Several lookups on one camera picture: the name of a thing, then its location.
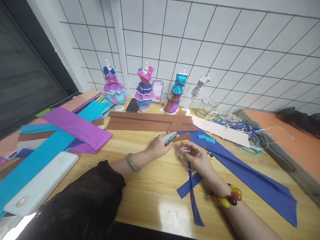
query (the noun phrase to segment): beaded bracelet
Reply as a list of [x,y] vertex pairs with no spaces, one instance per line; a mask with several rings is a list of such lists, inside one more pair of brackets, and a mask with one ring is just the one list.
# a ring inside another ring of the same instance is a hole
[[237,201],[241,201],[242,200],[242,192],[239,188],[237,188],[234,185],[231,185],[230,183],[228,183],[228,185],[230,186],[232,193],[231,196],[227,196],[227,198],[218,198],[214,195],[213,192],[210,193],[211,195],[211,200],[218,206],[218,207],[222,207],[224,206],[225,208],[229,208],[230,205],[236,206],[238,204]]

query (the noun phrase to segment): black sheer sleeve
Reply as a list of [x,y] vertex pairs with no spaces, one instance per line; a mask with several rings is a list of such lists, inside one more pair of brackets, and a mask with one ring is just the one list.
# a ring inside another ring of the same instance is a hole
[[41,206],[17,239],[107,239],[125,186],[107,160],[99,162]]

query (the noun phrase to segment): jade bangle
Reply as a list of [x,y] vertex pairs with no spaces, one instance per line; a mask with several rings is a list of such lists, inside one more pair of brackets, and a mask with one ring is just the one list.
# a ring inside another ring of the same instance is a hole
[[127,163],[129,164],[129,166],[131,167],[131,169],[135,172],[140,172],[141,168],[138,168],[136,165],[134,165],[134,163],[131,160],[131,155],[132,153],[128,153],[127,155]]

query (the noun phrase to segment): mannequin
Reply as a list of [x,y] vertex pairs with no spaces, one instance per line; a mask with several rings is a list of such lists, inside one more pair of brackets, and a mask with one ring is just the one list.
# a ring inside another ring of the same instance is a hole
[[168,94],[167,102],[163,108],[167,113],[174,113],[178,109],[181,95],[183,94],[183,87],[185,86],[188,78],[188,75],[186,74],[186,67],[187,66],[184,66],[182,72],[177,73],[174,86]]
[[154,99],[154,93],[152,89],[151,76],[154,72],[154,68],[152,66],[148,67],[148,63],[144,68],[138,69],[138,76],[141,79],[139,83],[136,94],[134,95],[136,99],[136,103],[140,109],[140,111],[145,112],[149,109],[149,106],[152,104],[152,99]]
[[109,65],[108,60],[106,60],[106,62],[106,65],[102,69],[106,80],[103,88],[105,91],[104,96],[107,101],[117,104],[114,108],[116,111],[122,111],[124,110],[124,106],[120,104],[125,102],[127,91],[124,86],[119,83],[116,70]]
[[[201,93],[201,87],[205,84],[207,84],[208,82],[210,82],[210,75],[211,69],[209,69],[209,71],[206,73],[206,75],[204,76],[200,76],[199,80],[198,80],[198,84],[194,87],[194,89],[191,92],[191,100],[189,103],[189,107],[191,106],[192,100],[199,96],[199,94]],[[182,108],[183,111],[186,111],[187,113],[190,113],[190,110],[188,108]]]

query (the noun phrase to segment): black phone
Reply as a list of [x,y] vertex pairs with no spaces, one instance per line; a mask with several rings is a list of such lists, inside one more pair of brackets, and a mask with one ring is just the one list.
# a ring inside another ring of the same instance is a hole
[[137,112],[138,109],[139,109],[139,106],[136,103],[136,99],[132,98],[126,109],[126,112]]

